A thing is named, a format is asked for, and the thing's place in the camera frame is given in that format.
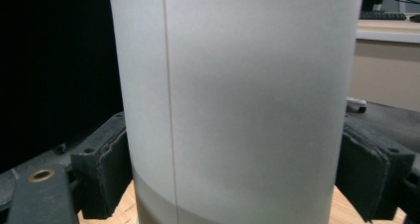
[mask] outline vertical seam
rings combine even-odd
[[[170,125],[170,140],[172,146],[172,171],[173,171],[173,191],[175,196],[175,208],[176,208],[176,223],[179,224],[179,211],[178,211],[178,198],[176,194],[176,172],[175,172],[175,148],[173,141],[173,122],[172,122],[172,100],[170,90],[170,66],[169,66],[169,39],[167,34],[167,16],[166,16],[166,0],[163,1],[163,24],[164,24],[164,40],[166,50],[166,72],[167,72],[167,97],[168,97],[168,109],[169,109],[169,125]]]

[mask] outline keyboard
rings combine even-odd
[[[362,20],[406,20],[403,13],[385,13],[380,11],[361,11]]]

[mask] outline hole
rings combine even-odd
[[[53,169],[42,169],[39,171],[36,171],[34,174],[32,174],[29,177],[29,181],[31,182],[40,182],[49,179],[54,174]]]
[[[93,153],[95,151],[95,149],[93,149],[93,148],[86,148],[86,149],[84,149],[84,154],[91,154],[91,153]]]
[[[392,153],[399,153],[398,149],[395,148],[389,148],[388,150]]]

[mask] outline white cylinder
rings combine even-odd
[[[328,223],[360,5],[111,0],[140,223]]]

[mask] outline wooden surface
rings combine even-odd
[[[137,221],[136,197],[133,183],[127,188],[120,205],[114,215],[107,220],[83,220],[79,213],[82,224],[135,224]],[[373,224],[402,224],[405,214],[398,210],[393,221],[373,221]],[[337,189],[334,189],[333,204],[331,207],[330,224],[363,224],[365,223],[346,197]]]
[[[372,32],[420,34],[420,24],[413,23],[409,17],[415,14],[407,13],[407,19],[398,20],[359,20],[359,30]]]

